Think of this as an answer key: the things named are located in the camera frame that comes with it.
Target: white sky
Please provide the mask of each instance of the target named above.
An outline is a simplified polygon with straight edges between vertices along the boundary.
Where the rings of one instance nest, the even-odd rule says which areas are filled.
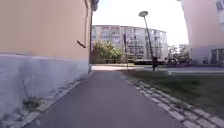
[[[93,24],[145,27],[138,16],[140,11],[149,12],[149,28],[167,32],[169,45],[188,43],[183,10],[177,0],[100,0]]]

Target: curb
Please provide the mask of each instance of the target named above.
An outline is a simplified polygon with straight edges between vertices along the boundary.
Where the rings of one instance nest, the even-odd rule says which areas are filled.
[[[147,83],[138,80],[127,80],[142,95],[152,100],[169,115],[187,128],[224,128],[224,120],[200,108],[181,101]]]

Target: tree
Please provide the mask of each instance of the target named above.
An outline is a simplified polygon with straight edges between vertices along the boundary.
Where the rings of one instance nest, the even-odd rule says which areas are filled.
[[[180,44],[178,59],[179,60],[188,60],[189,58],[190,57],[189,57],[188,44]]]
[[[175,45],[169,46],[168,48],[168,59],[177,59],[178,53],[177,53],[177,47]]]
[[[102,59],[115,60],[120,59],[121,51],[110,42],[96,42],[93,45],[92,56],[96,62],[100,62]]]

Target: cobblestone edge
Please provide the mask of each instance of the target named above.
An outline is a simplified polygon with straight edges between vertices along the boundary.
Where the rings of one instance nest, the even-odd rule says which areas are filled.
[[[139,80],[127,80],[187,128],[224,128],[224,120]]]
[[[24,108],[15,110],[9,117],[2,119],[3,128],[23,128],[25,125],[34,121],[35,118],[37,118],[41,113],[49,112],[53,104],[55,104],[63,96],[69,93],[74,87],[78,86],[82,80],[87,79],[93,73],[94,71],[86,76],[83,76],[79,80],[69,81],[65,86],[50,92],[48,96],[41,98],[41,105],[34,111],[29,111]]]

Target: building facade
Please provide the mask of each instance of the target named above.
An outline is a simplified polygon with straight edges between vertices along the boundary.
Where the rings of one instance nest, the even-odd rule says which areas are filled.
[[[97,2],[0,1],[0,118],[88,74]]]
[[[159,60],[164,60],[168,56],[166,32],[154,29],[150,29],[149,31],[154,56],[158,57]],[[125,48],[123,34],[126,35],[127,48]],[[93,25],[92,43],[98,41],[112,43],[116,48],[122,51],[123,55],[125,55],[127,51],[129,59],[151,59],[149,39],[145,28]]]
[[[224,60],[224,0],[180,0],[188,29],[191,58],[196,63]]]

